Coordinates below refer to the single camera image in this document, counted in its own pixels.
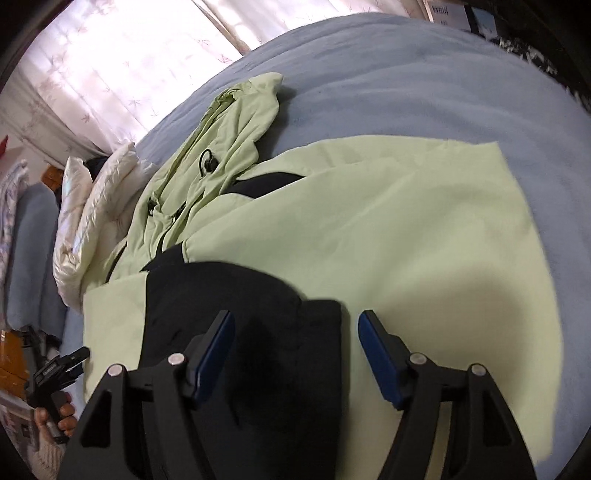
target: metal rivet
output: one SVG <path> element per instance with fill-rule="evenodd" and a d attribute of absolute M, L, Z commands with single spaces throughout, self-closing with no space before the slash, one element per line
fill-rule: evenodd
<path fill-rule="evenodd" d="M 486 375 L 486 368 L 484 368 L 481 364 L 472 365 L 471 370 L 474 375 L 478 375 L 479 377 L 484 377 Z"/>
<path fill-rule="evenodd" d="M 168 363 L 171 365 L 180 365 L 184 362 L 184 355 L 182 353 L 173 353 L 168 357 Z"/>
<path fill-rule="evenodd" d="M 412 353 L 410 356 L 410 361 L 415 365 L 424 365 L 427 363 L 427 357 L 422 353 Z"/>
<path fill-rule="evenodd" d="M 121 375 L 123 373 L 123 367 L 119 364 L 111 365 L 107 370 L 107 373 L 110 377 L 116 377 L 117 375 Z"/>

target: white curtain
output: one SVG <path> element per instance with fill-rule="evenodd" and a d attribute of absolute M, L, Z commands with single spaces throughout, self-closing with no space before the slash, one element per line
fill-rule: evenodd
<path fill-rule="evenodd" d="M 250 49 L 327 18 L 382 12 L 424 19 L 421 0 L 193 0 Z"/>
<path fill-rule="evenodd" d="M 74 0 L 20 66 L 76 135 L 109 153 L 240 56 L 191 0 Z"/>
<path fill-rule="evenodd" d="M 0 125 L 3 133 L 18 139 L 37 156 L 63 167 L 68 156 L 92 158 L 103 154 L 90 141 L 74 135 L 17 69 L 0 93 Z"/>
<path fill-rule="evenodd" d="M 81 144 L 111 153 L 288 30 L 369 11 L 422 18 L 420 1 L 74 0 L 19 66 Z"/>

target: light blue bedsheet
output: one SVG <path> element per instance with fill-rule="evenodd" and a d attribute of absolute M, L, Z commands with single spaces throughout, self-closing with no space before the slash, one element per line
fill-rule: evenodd
<path fill-rule="evenodd" d="M 237 61 L 138 145 L 163 163 L 213 97 L 265 72 L 284 75 L 280 113 L 261 159 L 360 134 L 499 142 L 540 231 L 565 342 L 554 451 L 556 477 L 591 425 L 591 118 L 553 80 L 479 37 L 383 14 L 303 27 Z"/>

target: wooden furniture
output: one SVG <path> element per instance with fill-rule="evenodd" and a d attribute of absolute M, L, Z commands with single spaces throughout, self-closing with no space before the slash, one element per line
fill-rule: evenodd
<path fill-rule="evenodd" d="M 24 400 L 28 377 L 20 337 L 12 332 L 0 331 L 0 389 Z"/>
<path fill-rule="evenodd" d="M 52 192 L 55 192 L 59 187 L 61 187 L 61 182 L 63 179 L 64 171 L 53 166 L 49 167 L 41 177 L 41 181 L 47 185 Z"/>

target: folded blanket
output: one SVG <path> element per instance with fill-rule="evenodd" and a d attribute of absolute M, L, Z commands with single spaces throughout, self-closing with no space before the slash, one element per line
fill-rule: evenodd
<path fill-rule="evenodd" d="M 0 184 L 0 299 L 4 298 L 4 284 L 12 245 L 14 221 L 17 214 L 18 198 L 29 183 L 27 161 L 17 162 Z M 2 307 L 0 329 L 6 328 L 5 310 Z"/>

